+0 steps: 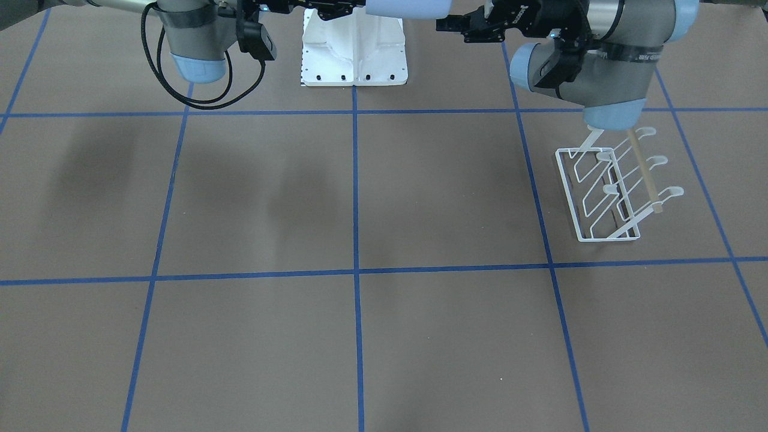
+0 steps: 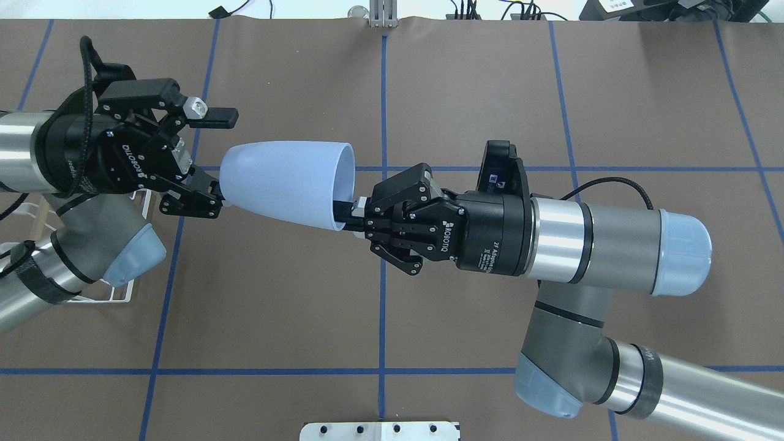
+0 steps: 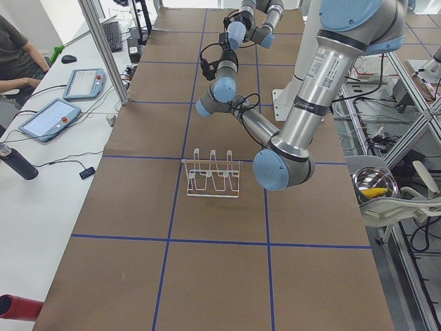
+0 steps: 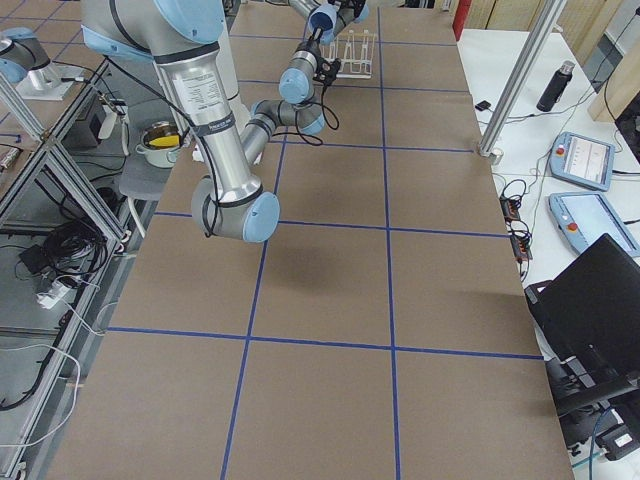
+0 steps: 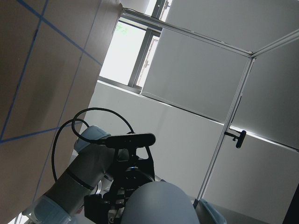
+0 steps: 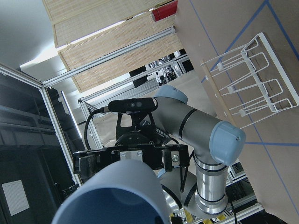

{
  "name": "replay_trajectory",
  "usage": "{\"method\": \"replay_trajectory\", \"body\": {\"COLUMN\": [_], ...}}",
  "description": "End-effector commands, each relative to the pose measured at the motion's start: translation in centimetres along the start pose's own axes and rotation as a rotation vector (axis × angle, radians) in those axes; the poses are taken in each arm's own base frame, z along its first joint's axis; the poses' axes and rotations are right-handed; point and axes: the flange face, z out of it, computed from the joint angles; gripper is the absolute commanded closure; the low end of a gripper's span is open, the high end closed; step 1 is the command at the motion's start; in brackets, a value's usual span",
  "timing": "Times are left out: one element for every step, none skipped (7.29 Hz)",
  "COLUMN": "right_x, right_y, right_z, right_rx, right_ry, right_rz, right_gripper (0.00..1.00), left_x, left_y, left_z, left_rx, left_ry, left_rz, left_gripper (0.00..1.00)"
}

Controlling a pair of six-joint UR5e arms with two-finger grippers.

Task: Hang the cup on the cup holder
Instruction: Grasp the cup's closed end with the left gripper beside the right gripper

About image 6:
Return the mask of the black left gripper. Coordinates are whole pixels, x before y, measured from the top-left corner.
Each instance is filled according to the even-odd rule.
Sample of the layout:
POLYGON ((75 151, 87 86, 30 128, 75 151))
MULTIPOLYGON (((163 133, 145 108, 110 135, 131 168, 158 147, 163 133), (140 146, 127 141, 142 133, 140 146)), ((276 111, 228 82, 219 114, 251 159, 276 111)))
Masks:
POLYGON ((102 140, 100 150, 74 152, 74 174, 89 179, 101 169, 101 163, 136 158, 145 163, 163 163, 166 172, 174 166, 188 167, 188 146, 169 144, 169 135, 159 133, 151 112, 107 114, 94 120, 102 140))

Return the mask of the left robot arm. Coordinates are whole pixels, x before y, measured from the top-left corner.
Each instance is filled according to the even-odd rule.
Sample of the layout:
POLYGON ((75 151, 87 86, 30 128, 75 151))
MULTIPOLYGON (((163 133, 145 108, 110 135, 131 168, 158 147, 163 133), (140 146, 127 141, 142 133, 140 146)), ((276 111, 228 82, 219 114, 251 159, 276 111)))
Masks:
POLYGON ((94 196, 144 203, 164 216, 179 209, 197 216, 222 213, 228 167, 246 135, 187 101, 165 85, 153 98, 114 100, 95 110, 117 113, 116 143, 75 152, 74 173, 87 180, 94 196))

